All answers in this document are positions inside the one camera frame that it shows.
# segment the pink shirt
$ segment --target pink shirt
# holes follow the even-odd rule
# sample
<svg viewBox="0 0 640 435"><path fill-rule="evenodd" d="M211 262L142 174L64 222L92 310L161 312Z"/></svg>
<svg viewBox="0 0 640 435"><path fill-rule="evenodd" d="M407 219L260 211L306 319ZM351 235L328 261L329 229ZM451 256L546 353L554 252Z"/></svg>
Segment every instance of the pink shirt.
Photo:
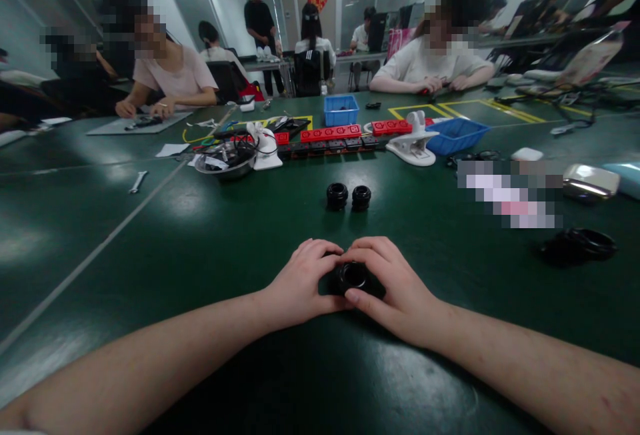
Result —
<svg viewBox="0 0 640 435"><path fill-rule="evenodd" d="M133 79L153 90L162 89L168 97L189 97L203 92L204 87L218 89L213 75L198 53L182 46L183 66L180 71L165 71L151 58L135 60ZM176 110L193 109L185 105L176 105Z"/></svg>

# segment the hand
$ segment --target hand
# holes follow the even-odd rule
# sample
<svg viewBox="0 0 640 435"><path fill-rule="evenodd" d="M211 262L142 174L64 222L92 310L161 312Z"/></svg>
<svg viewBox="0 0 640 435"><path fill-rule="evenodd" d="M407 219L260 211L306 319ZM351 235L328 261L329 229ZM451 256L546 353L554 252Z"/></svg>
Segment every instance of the hand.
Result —
<svg viewBox="0 0 640 435"><path fill-rule="evenodd" d="M415 92L422 93L429 90L429 93L435 93L442 89L442 80L434 77L425 77L425 79L415 84Z"/></svg>
<svg viewBox="0 0 640 435"><path fill-rule="evenodd" d="M391 240L356 240L340 257L339 263L347 262L364 263L387 289L384 300L378 300L351 288L347 300L405 342L429 348L435 331L442 328L446 304L431 294Z"/></svg>
<svg viewBox="0 0 640 435"><path fill-rule="evenodd" d="M132 103L129 103L127 100L118 101L115 104L115 113L120 118L134 118L135 117L135 106Z"/></svg>
<svg viewBox="0 0 640 435"><path fill-rule="evenodd" d="M309 238L261 295L277 318L278 328L299 325L318 315L350 308L341 296L320 296L319 280L338 264L344 252L338 245Z"/></svg>
<svg viewBox="0 0 640 435"><path fill-rule="evenodd" d="M171 97L165 97L151 108L149 116L158 115L162 119L167 119L173 115L174 111L175 100Z"/></svg>
<svg viewBox="0 0 640 435"><path fill-rule="evenodd" d="M469 88L469 78L464 75L460 75L451 82L451 85L449 85L449 89L451 91L464 91L467 88Z"/></svg>

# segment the white clamp holder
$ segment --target white clamp holder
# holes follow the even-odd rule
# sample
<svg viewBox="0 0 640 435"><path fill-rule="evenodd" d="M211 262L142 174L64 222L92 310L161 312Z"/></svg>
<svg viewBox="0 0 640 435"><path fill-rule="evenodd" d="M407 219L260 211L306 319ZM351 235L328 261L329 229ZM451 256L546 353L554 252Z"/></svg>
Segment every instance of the white clamp holder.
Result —
<svg viewBox="0 0 640 435"><path fill-rule="evenodd" d="M282 160L278 157L278 145L270 129L264 128L259 121L247 123L247 131L256 143L256 157L254 170L260 171L282 166Z"/></svg>
<svg viewBox="0 0 640 435"><path fill-rule="evenodd" d="M407 123L413 126L408 135L393 138L387 149L402 160L415 166L431 166L435 163L435 155L427 149L427 142L438 136L437 131L425 131L425 112L413 111L407 117Z"/></svg>

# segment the blue bin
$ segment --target blue bin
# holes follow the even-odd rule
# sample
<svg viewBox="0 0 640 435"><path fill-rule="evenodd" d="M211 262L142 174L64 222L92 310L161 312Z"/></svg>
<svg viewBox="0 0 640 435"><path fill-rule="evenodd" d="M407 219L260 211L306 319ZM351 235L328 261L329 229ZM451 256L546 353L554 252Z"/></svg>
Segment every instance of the blue bin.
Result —
<svg viewBox="0 0 640 435"><path fill-rule="evenodd" d="M474 146L491 128L464 118L442 121L427 127L440 134L429 140L427 149L436 155L448 156Z"/></svg>
<svg viewBox="0 0 640 435"><path fill-rule="evenodd" d="M353 95L325 98L325 126L355 125L360 107Z"/></svg>

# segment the green workbench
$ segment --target green workbench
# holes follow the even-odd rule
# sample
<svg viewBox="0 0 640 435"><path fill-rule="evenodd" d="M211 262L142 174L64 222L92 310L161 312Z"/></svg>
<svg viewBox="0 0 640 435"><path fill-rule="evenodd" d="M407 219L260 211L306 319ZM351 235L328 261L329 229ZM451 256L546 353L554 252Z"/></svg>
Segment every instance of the green workbench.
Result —
<svg viewBox="0 0 640 435"><path fill-rule="evenodd" d="M426 103L355 96L361 108L383 104L362 109L360 124L405 117ZM564 165L637 159L638 114L602 111L592 128L554 139L549 131L564 121L552 107L535 102L508 114L487 105L490 98L482 90L444 95L422 109L494 127L475 150L509 155L528 146ZM285 110L323 127L322 106L322 98L276 99L266 114L236 111L229 119ZM204 109L188 121L220 121L227 112ZM84 135L108 121L74 121L0 149L0 406L110 340L265 287L310 237L346 248L361 236L386 235L436 296L640 366L640 205L628 197L595 207L563 202L565 226L607 233L620 252L604 264L556 270L531 253L556 230L502 228L457 188L441 159L429 168L388 152L291 160L221 185L183 162L153 158L164 143L182 142L184 123L158 135ZM194 127L187 139L207 133ZM149 175L141 192L129 195L142 170ZM369 186L369 211L325 211L325 190L336 181ZM545 432L447 360L354 312L259 340L148 433L214 430Z"/></svg>

